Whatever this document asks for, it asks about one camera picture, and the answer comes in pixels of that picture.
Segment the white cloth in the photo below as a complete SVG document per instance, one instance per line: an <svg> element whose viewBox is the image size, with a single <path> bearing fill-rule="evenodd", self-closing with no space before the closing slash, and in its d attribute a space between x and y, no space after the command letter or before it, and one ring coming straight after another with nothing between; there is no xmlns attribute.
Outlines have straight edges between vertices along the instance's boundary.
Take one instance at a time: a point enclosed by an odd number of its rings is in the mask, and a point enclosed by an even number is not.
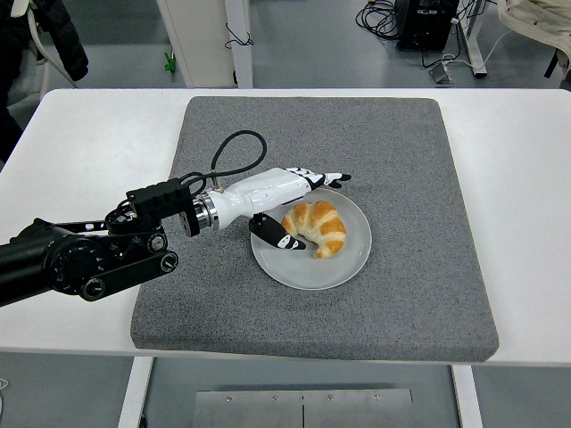
<svg viewBox="0 0 571 428"><path fill-rule="evenodd" d="M571 58L570 0L499 0L498 14L517 33L557 48L565 77Z"/></svg>

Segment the chair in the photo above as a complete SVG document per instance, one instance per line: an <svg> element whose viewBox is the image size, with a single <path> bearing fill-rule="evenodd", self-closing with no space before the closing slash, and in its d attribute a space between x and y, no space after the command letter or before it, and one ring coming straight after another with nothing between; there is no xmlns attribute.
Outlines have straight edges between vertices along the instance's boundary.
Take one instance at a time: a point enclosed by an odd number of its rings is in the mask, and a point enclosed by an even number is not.
<svg viewBox="0 0 571 428"><path fill-rule="evenodd" d="M37 33L37 23L34 17L33 9L35 8L33 0L14 0L12 6L11 17L20 18L24 14L28 16L29 31L32 40L22 55L20 66L20 75L14 80L10 91L8 92L8 105L14 105L30 95L39 93L41 100L47 93L50 79L50 65L58 70L62 76L68 80L75 88L77 83L73 81L68 72L63 68L62 64L47 52L46 48L39 39ZM38 60L38 53L42 54L44 59ZM43 71L42 81L37 90L36 71L40 68Z"/></svg>

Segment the gray foam pad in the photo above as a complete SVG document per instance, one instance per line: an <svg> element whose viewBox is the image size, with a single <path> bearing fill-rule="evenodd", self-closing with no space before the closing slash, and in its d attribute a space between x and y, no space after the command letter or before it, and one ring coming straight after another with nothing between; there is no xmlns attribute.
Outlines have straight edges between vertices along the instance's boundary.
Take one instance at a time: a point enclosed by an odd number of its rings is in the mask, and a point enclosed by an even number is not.
<svg viewBox="0 0 571 428"><path fill-rule="evenodd" d="M364 212L373 243L364 268L324 291L268 276L247 219L188 238L163 224L180 257L142 285L132 319L138 348L301 358L484 361L498 336L438 103L397 98L196 97L171 171L207 172L239 129L261 133L268 155L227 185L274 167L344 172L339 191ZM218 169L256 159L240 136Z"/></svg>

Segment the croissant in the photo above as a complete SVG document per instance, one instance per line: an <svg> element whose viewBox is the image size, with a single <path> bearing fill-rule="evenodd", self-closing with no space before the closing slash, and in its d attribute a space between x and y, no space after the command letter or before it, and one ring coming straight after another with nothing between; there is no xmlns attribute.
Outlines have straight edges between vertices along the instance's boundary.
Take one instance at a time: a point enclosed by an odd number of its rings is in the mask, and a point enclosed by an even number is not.
<svg viewBox="0 0 571 428"><path fill-rule="evenodd" d="M337 254L345 244L347 231L339 213L329 202L298 203L285 214L282 226L291 236L302 235L316 243L318 259Z"/></svg>

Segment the floor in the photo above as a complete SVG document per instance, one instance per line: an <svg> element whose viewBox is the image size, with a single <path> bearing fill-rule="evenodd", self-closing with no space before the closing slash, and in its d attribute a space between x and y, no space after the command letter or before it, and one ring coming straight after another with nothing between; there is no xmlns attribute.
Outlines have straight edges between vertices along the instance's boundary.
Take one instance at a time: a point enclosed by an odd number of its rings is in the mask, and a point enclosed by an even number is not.
<svg viewBox="0 0 571 428"><path fill-rule="evenodd" d="M163 68L164 53L170 51L170 42L154 0L101 0L97 6L79 0L65 3L90 60L90 72L79 82L81 87L184 87L179 73L171 74ZM441 87L443 90L559 87L559 70L551 79L543 77L553 49L516 33L509 33L497 44L486 63L487 77L474 78L468 66L454 63L449 66L453 83L437 85L422 68L420 53L399 52L393 42L379 42L356 26L354 16L365 3L365 0L252 0L254 86ZM478 41L487 55L506 29L499 23L493 4L487 5L482 19ZM451 35L445 53L458 51L455 37ZM440 55L426 53L426 61L434 61ZM463 46L459 59L467 59ZM53 73L50 87L69 87L69 84ZM25 127L37 104L37 97L32 96L11 108L12 115ZM112 426L109 421L117 420L130 361L130 358L0 354L0 378L11 383L1 392L4 409L0 426ZM278 368L279 373L274 373L275 367L254 363L226 362L217 367L209 364L169 359L157 365L145 409L149 426L161 426L167 416L171 418L169 426L188 426L192 420L192 397L201 387L243 388L248 384L264 384L245 375L248 373L254 376L265 373L266 381L282 385L302 383L306 374L313 376L315 385L331 386L335 373L347 369L343 375L345 386L382 383L382 375L371 381L362 366L350 364L331 366L330 372L302 363L299 367L294 367L294 363L284 364ZM390 379L391 370L387 373L385 379ZM223 374L231 376L232 385L228 385ZM570 370L475 367L474 374L486 428L568 426ZM432 419L420 418L420 426L459 426L458 418L447 413L450 404L454 404L447 383L450 379L447 374L440 379L444 384L438 394L446 397L443 411L433 411ZM175 404L180 406L179 411L173 407ZM444 417L445 423L438 417Z"/></svg>

